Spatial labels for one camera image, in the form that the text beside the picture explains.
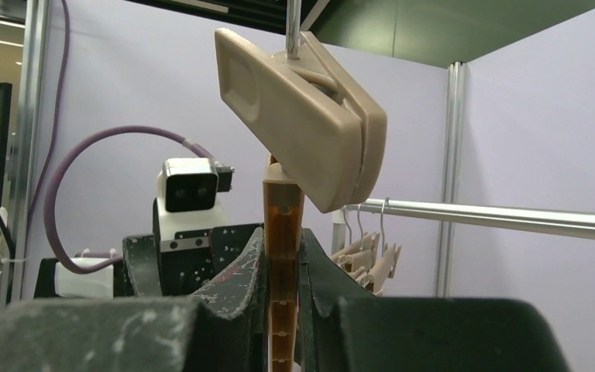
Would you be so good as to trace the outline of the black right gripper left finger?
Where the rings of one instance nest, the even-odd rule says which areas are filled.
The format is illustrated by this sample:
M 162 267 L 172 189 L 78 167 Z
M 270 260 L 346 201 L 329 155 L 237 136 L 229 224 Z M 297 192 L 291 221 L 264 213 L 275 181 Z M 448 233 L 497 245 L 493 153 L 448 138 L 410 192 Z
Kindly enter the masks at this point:
M 0 371 L 265 371 L 263 228 L 242 274 L 177 297 L 35 299 L 0 315 Z

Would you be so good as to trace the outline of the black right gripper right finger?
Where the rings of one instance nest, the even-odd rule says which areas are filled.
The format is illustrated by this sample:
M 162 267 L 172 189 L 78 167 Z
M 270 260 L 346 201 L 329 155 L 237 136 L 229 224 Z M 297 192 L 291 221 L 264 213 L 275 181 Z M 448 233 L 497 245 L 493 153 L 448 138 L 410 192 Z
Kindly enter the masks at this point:
M 304 371 L 567 371 L 538 310 L 508 298 L 378 297 L 325 254 L 298 254 L 297 362 Z

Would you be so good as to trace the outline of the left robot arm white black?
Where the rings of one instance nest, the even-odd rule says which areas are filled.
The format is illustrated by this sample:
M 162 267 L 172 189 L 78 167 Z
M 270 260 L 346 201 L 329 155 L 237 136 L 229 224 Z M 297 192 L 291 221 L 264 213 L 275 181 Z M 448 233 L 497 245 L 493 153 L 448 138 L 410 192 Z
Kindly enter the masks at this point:
M 238 263 L 261 223 L 225 226 L 203 232 L 207 246 L 157 256 L 154 236 L 127 236 L 123 258 L 92 274 L 75 274 L 56 258 L 41 261 L 34 298 L 115 298 L 189 295 L 206 284 L 242 274 Z

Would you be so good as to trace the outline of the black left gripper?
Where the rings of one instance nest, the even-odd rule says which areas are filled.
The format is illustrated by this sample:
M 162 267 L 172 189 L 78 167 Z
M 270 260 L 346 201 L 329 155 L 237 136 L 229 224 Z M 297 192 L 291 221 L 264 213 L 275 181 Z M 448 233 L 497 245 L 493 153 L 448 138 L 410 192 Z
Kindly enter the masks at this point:
M 223 271 L 244 250 L 262 223 L 181 231 L 162 240 L 154 235 L 126 236 L 124 263 L 133 295 L 189 295 Z

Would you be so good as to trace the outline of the beige clip hanger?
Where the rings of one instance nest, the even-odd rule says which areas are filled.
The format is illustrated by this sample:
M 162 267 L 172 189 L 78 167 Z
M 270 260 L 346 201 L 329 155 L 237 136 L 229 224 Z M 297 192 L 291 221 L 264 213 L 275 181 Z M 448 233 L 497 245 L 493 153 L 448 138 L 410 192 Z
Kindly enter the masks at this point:
M 380 248 L 381 255 L 376 259 L 375 264 L 367 272 L 365 278 L 359 283 L 376 297 L 383 296 L 383 285 L 388 278 L 394 275 L 394 265 L 401 247 L 393 246 L 390 248 L 386 241 L 386 232 L 384 226 L 385 209 L 390 204 L 390 198 L 386 197 L 380 209 Z
M 343 266 L 349 276 L 357 283 L 364 285 L 365 276 L 373 268 L 377 256 L 377 244 L 379 236 L 376 232 L 366 232 L 362 226 L 360 213 L 361 205 L 357 207 L 357 222 L 361 237 L 359 248 L 343 259 Z
M 353 231 L 348 221 L 348 211 L 341 208 L 332 213 L 332 248 L 330 259 L 344 267 L 344 258 L 363 249 L 364 235 L 352 241 Z
M 290 371 L 298 322 L 304 203 L 323 213 L 364 202 L 383 163 L 387 114 L 287 6 L 286 45 L 270 54 L 215 31 L 221 99 L 268 151 L 263 175 L 267 363 Z

